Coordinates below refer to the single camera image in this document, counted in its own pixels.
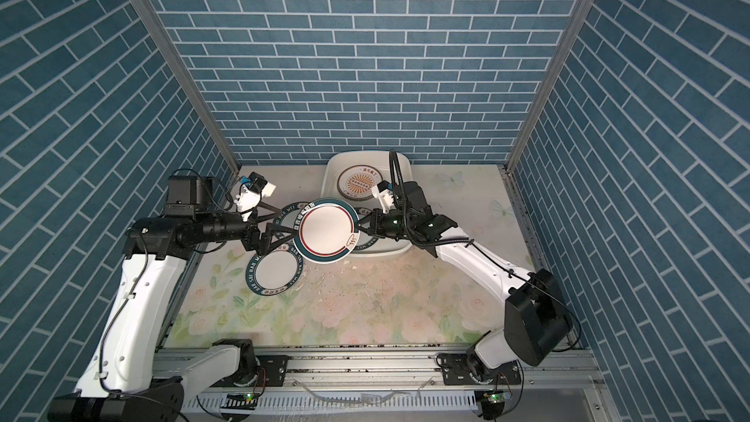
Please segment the green lettered rim plate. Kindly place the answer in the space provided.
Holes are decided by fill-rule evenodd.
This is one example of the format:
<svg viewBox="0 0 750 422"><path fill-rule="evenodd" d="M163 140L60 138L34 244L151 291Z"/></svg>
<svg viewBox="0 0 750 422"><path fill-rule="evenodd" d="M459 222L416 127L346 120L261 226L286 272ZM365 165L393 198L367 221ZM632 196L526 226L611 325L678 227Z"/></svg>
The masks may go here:
<svg viewBox="0 0 750 422"><path fill-rule="evenodd" d="M368 215L371 214L371 209L365 208L365 207L359 207L355 209L355 212L357 212L357 215L359 215L359 219L364 219ZM373 238L373 236L369 236L368 234L365 234L364 230L361 230L361 234L359 235L359 241L357 242L357 246L355 247L355 252L361 252L364 250L367 250L371 248L373 245L377 244L378 238Z"/></svg>

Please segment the orange sunburst plate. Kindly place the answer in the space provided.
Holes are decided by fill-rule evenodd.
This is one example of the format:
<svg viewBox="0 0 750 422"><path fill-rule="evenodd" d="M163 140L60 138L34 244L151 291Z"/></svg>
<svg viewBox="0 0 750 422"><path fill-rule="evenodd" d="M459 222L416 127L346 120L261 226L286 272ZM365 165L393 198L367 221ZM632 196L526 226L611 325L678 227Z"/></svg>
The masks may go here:
<svg viewBox="0 0 750 422"><path fill-rule="evenodd" d="M338 177L338 193L352 201L366 201L373 198L371 188L384 180L382 173L370 165L353 165L346 168Z"/></svg>

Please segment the green red rim plate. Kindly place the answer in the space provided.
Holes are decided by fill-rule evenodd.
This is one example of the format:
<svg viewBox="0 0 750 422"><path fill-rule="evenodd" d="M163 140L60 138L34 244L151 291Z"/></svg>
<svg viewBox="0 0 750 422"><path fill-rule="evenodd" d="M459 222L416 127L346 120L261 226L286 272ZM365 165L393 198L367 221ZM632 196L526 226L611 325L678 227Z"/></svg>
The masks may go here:
<svg viewBox="0 0 750 422"><path fill-rule="evenodd" d="M333 198L308 203L295 219L294 245L304 259L330 264L349 256L357 246L361 230L359 214L349 203Z"/></svg>

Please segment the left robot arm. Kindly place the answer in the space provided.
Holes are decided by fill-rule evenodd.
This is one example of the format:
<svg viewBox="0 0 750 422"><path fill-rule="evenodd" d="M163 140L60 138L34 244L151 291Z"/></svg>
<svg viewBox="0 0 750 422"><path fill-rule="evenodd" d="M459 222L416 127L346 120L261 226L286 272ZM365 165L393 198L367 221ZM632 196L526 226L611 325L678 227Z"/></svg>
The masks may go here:
<svg viewBox="0 0 750 422"><path fill-rule="evenodd" d="M74 391L56 397L51 421L185 420L184 402L228 379L255 386L265 376L251 340L224 340L154 378L154 357L170 300L197 246L238 240L247 251L281 246L283 228L258 208L275 191L263 176L239 181L234 211L210 211L211 183L197 174L172 176L160 216L136 221L126 234L119 287L94 355Z"/></svg>

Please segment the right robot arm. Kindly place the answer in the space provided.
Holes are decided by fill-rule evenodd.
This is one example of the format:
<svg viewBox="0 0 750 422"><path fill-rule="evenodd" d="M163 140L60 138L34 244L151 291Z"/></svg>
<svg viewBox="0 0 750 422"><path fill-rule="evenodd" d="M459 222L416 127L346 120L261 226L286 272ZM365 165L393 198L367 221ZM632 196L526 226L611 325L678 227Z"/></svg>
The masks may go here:
<svg viewBox="0 0 750 422"><path fill-rule="evenodd" d="M502 326L467 351L470 373L480 382L520 361L537 367L574 328L557 279L529 271L488 251L449 217L433 212L415 182L384 181L371 189L379 206L361 221L375 238L407 240L468 275L503 304Z"/></svg>

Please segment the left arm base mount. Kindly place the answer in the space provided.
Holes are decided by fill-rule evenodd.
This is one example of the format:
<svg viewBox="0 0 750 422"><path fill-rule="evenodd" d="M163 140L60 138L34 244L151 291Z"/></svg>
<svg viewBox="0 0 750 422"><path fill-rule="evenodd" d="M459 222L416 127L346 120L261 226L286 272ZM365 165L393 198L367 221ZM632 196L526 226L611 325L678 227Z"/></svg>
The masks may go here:
<svg viewBox="0 0 750 422"><path fill-rule="evenodd" d="M255 363L250 367L244 363L236 373L220 379L212 388L240 388L256 390L282 387L289 363L287 355L271 355L255 357Z"/></svg>

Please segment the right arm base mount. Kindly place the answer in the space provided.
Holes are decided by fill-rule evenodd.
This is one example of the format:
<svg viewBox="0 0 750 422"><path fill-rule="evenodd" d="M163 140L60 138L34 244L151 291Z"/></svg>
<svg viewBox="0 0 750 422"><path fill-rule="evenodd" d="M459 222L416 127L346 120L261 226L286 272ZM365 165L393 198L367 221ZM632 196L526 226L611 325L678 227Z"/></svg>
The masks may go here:
<svg viewBox="0 0 750 422"><path fill-rule="evenodd" d="M441 353L437 354L435 362L446 386L521 384L521 371L515 361L504 363L497 368L489 368L474 355Z"/></svg>

